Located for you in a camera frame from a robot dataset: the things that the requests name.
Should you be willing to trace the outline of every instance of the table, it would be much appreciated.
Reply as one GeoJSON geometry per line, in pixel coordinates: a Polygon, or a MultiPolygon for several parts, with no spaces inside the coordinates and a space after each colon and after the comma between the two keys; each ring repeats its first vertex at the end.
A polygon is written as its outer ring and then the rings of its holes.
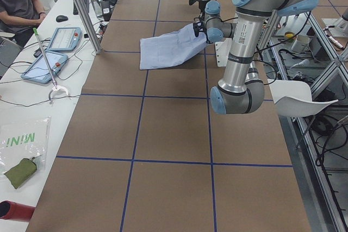
{"type": "MultiPolygon", "coordinates": [[[[81,27],[82,32],[85,33],[83,24],[79,16],[73,15],[72,10],[72,0],[58,0],[38,28],[40,39],[51,37],[56,27],[81,27]],[[55,21],[55,18],[58,15],[66,15],[69,20],[62,23],[57,23],[55,21]]],[[[99,21],[94,13],[92,5],[90,5],[90,17],[93,24],[99,21]]],[[[82,38],[77,48],[79,48],[84,43],[84,41],[85,39],[82,38]]],[[[27,45],[35,42],[36,37],[33,36],[29,40],[27,45]]],[[[25,48],[18,55],[16,61],[33,62],[35,60],[33,53],[37,48],[39,48],[38,45],[25,48]]],[[[87,78],[88,72],[94,60],[94,55],[95,52],[91,43],[86,43],[83,49],[77,54],[77,56],[82,60],[82,64],[79,70],[72,77],[65,81],[56,78],[58,84],[68,88],[70,96],[76,96],[80,94],[82,85],[87,78]]],[[[80,60],[78,60],[76,57],[72,57],[69,62],[62,68],[59,77],[68,77],[77,69],[80,63],[80,60]]],[[[13,68],[16,68],[20,72],[23,72],[27,68],[27,65],[13,66],[13,68]]],[[[21,79],[20,75],[15,71],[9,69],[1,79],[0,83],[18,79],[21,79]]],[[[18,104],[33,104],[47,100],[48,93],[52,89],[52,87],[52,82],[45,85],[37,84],[31,81],[5,83],[0,84],[0,95],[2,96],[3,100],[8,102],[18,104]]],[[[78,97],[63,98],[54,100],[52,105],[50,105],[49,102],[45,102],[40,105],[35,105],[28,108],[0,102],[0,114],[2,116],[0,118],[0,124],[8,124],[12,122],[31,119],[41,119],[46,118],[47,116],[51,117],[45,169],[38,171],[25,183],[25,185],[17,190],[12,187],[9,180],[1,181],[0,201],[10,200],[36,206],[77,101],[78,97]]],[[[27,225],[28,223],[0,220],[0,230],[2,232],[25,231],[27,225]]]]}
{"type": "Polygon", "coordinates": [[[27,232],[310,231],[268,87],[256,112],[217,115],[213,46],[139,70],[141,38],[198,13],[188,0],[118,1],[27,232]]]}

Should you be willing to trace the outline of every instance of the metal rack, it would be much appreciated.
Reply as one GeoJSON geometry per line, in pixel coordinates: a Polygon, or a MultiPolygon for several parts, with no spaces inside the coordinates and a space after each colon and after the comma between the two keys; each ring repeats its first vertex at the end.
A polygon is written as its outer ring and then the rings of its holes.
{"type": "MultiPolygon", "coordinates": [[[[302,21],[305,21],[308,17],[309,13],[303,14],[302,21]]],[[[266,43],[270,43],[271,46],[276,44],[276,40],[272,37],[275,32],[275,24],[278,24],[280,21],[280,18],[276,15],[273,15],[269,21],[268,24],[270,25],[268,27],[268,30],[266,30],[260,40],[260,48],[264,48],[266,43]]],[[[328,38],[326,37],[325,33],[319,26],[318,22],[315,20],[315,18],[310,15],[308,22],[310,23],[310,26],[313,28],[315,34],[318,37],[318,40],[322,44],[324,50],[328,54],[328,57],[331,62],[328,63],[326,68],[319,74],[319,76],[316,77],[314,83],[311,85],[311,92],[313,98],[316,98],[319,94],[322,93],[322,91],[328,87],[328,85],[332,82],[333,79],[335,79],[337,76],[340,76],[342,81],[346,86],[348,86],[348,70],[345,65],[345,61],[348,59],[348,48],[344,50],[341,54],[338,54],[332,44],[329,42],[328,38]]],[[[278,55],[278,47],[272,47],[271,48],[274,59],[277,63],[279,74],[281,75],[282,79],[288,79],[287,69],[283,65],[282,58],[278,55]]],[[[300,131],[302,133],[305,132],[307,129],[307,122],[304,118],[297,118],[296,119],[300,131]]],[[[344,232],[346,231],[346,224],[344,222],[345,217],[342,214],[342,211],[339,210],[339,203],[337,201],[337,198],[335,194],[332,192],[334,191],[334,188],[328,178],[327,170],[324,168],[317,166],[315,164],[316,161],[316,150],[315,150],[315,144],[313,140],[311,139],[309,134],[306,134],[304,137],[305,143],[306,143],[306,149],[308,151],[310,161],[312,163],[313,170],[315,172],[316,178],[320,184],[321,192],[324,195],[328,210],[331,215],[332,222],[335,226],[336,231],[344,232]]],[[[348,168],[339,168],[340,173],[348,173],[348,168]]]]}

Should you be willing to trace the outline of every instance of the white chair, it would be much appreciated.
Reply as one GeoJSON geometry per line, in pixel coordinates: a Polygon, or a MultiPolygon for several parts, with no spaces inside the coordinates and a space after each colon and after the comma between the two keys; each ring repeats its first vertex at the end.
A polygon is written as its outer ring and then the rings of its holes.
{"type": "Polygon", "coordinates": [[[306,117],[316,115],[330,104],[337,102],[313,102],[308,84],[302,81],[268,79],[278,114],[285,117],[306,117]]]}

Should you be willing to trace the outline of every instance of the cloth bag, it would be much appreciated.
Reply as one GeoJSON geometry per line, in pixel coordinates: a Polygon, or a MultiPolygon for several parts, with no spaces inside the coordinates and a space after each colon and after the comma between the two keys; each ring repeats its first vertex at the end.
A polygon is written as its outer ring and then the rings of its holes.
{"type": "Polygon", "coordinates": [[[181,65],[203,50],[206,42],[206,35],[195,36],[192,24],[176,32],[140,39],[140,69],[181,65]]]}

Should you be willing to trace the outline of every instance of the person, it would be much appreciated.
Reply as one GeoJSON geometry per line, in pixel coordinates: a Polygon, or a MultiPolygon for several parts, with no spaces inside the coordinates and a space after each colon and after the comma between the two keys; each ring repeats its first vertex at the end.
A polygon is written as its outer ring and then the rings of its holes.
{"type": "Polygon", "coordinates": [[[0,0],[0,21],[7,31],[15,34],[15,40],[24,46],[46,17],[40,0],[0,0]]]}

